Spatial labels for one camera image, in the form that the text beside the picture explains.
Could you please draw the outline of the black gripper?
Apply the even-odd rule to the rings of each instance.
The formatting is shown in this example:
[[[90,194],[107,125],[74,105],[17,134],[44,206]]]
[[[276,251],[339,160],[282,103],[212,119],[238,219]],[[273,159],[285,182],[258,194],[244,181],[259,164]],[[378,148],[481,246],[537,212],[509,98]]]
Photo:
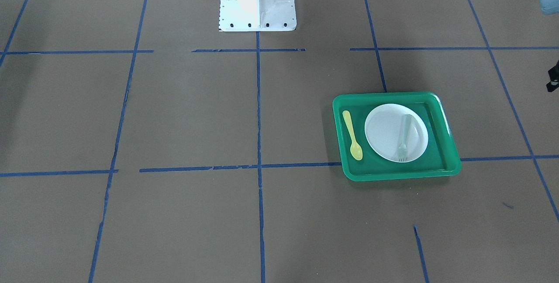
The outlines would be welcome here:
[[[547,82],[547,91],[553,92],[559,87],[559,62],[548,70],[550,81]]]

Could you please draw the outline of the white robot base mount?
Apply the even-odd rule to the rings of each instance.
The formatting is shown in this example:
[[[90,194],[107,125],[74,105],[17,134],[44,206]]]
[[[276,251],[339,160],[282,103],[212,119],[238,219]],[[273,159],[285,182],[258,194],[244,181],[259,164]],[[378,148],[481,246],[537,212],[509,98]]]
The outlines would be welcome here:
[[[219,31],[294,31],[296,28],[295,0],[220,0]]]

